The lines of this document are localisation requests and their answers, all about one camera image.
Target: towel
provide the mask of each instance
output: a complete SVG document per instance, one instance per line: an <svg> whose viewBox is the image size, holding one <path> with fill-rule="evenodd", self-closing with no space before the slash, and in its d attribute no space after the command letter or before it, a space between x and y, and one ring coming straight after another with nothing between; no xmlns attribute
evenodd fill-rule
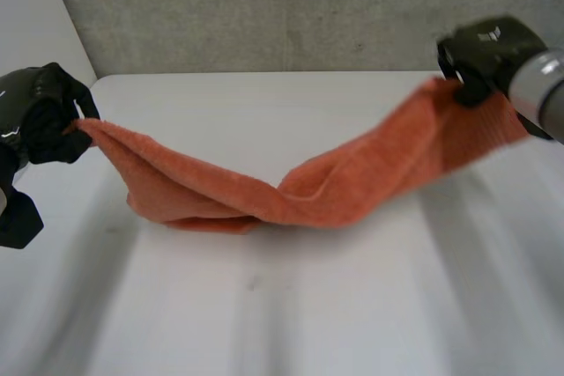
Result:
<svg viewBox="0 0 564 376"><path fill-rule="evenodd" d="M291 170L277 188L113 123L77 122L112 162L139 215L174 228L243 233L261 221L351 225L379 204L527 136L501 93L459 106L460 84L434 78L381 124Z"/></svg>

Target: towel fold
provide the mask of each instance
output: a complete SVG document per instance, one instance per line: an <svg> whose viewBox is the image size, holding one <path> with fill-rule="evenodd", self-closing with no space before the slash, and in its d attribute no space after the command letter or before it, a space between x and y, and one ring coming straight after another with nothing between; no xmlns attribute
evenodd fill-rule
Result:
<svg viewBox="0 0 564 376"><path fill-rule="evenodd" d="M113 123L78 121L116 167L139 215L186 230L246 232L261 221L337 228L527 136L501 93L480 107L435 78L368 133L294 168L278 188L194 159Z"/></svg>

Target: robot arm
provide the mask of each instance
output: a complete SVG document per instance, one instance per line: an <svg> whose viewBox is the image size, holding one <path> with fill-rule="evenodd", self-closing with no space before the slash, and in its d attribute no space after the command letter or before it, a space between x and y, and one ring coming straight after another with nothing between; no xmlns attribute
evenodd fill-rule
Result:
<svg viewBox="0 0 564 376"><path fill-rule="evenodd" d="M73 163L92 143L71 129L75 102L100 118L88 88L57 63L0 77L0 246L23 248L43 228L32 199L12 186L15 173L28 162Z"/></svg>
<svg viewBox="0 0 564 376"><path fill-rule="evenodd" d="M501 91L533 136L564 143L564 50L549 49L512 17L460 27L437 47L444 76L464 82L460 104L474 107Z"/></svg>

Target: gray wall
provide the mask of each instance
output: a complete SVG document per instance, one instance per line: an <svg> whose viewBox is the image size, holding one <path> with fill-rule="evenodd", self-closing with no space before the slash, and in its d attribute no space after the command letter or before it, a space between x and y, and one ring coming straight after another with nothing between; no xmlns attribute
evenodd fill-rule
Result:
<svg viewBox="0 0 564 376"><path fill-rule="evenodd" d="M564 0L64 0L99 77L434 69L434 39L513 12L564 43Z"/></svg>

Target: white table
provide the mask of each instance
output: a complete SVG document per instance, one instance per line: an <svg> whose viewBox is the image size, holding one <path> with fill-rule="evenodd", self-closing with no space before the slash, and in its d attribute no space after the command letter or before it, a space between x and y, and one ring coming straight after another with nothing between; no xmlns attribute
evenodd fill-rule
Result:
<svg viewBox="0 0 564 376"><path fill-rule="evenodd" d="M112 122L276 184L427 76L115 76L93 95ZM560 374L563 159L530 141L353 228L243 237L137 217L99 151L34 167L19 189L46 229L0 250L0 374Z"/></svg>

